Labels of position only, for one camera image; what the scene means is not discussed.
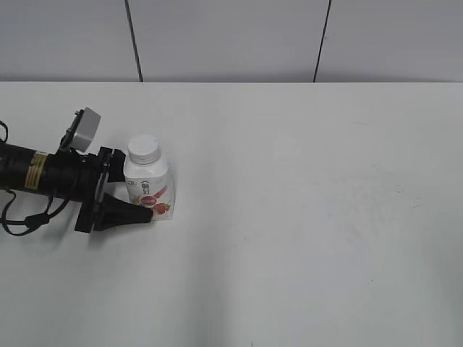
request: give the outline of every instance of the black cylindrical motor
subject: black cylindrical motor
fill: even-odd
[[[0,142],[0,182],[10,189],[65,198],[75,185],[70,199],[82,202],[98,184],[98,164],[93,154],[47,154]]]

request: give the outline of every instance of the white wall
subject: white wall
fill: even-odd
[[[137,81],[123,0],[2,0],[0,80]]]
[[[145,81],[311,82],[328,0],[129,0]],[[462,0],[333,0],[317,82],[463,81]],[[3,0],[0,80],[137,81],[124,0]]]
[[[130,0],[145,81],[313,78],[326,0]]]
[[[463,81],[462,0],[333,0],[317,82]]]

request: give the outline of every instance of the yellow label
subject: yellow label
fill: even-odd
[[[26,182],[24,188],[38,189],[38,184],[41,181],[43,164],[46,162],[48,154],[42,152],[35,152],[32,160],[30,161],[29,170],[27,170]]]

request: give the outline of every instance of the bottle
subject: bottle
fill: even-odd
[[[130,140],[124,175],[130,202],[153,210],[153,220],[171,219],[174,212],[174,180],[158,140],[140,135]]]

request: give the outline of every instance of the table surface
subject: table surface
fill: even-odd
[[[89,106],[90,152],[153,133],[177,182],[173,220],[88,235],[71,204],[1,232],[1,345],[463,346],[462,103],[462,84],[0,83],[9,143],[53,152]]]

